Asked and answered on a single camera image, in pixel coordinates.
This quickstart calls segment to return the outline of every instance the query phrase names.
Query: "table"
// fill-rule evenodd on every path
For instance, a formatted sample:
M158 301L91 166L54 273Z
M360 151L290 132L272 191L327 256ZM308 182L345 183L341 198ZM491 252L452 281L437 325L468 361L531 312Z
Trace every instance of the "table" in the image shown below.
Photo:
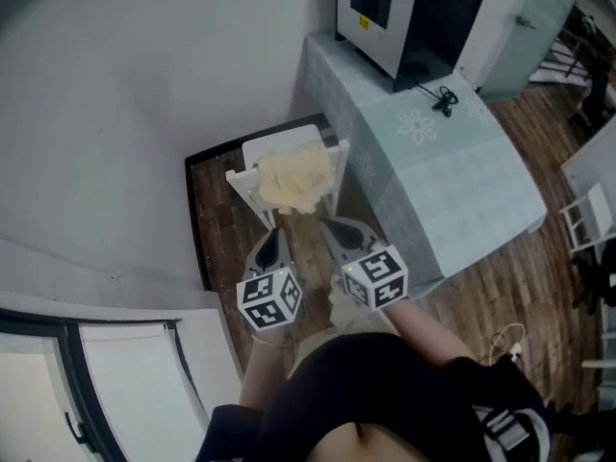
M391 81L333 33L305 42L305 83L338 139L390 243L422 297L525 230L546 206L515 147L457 72L424 84L458 96L451 118L417 88Z

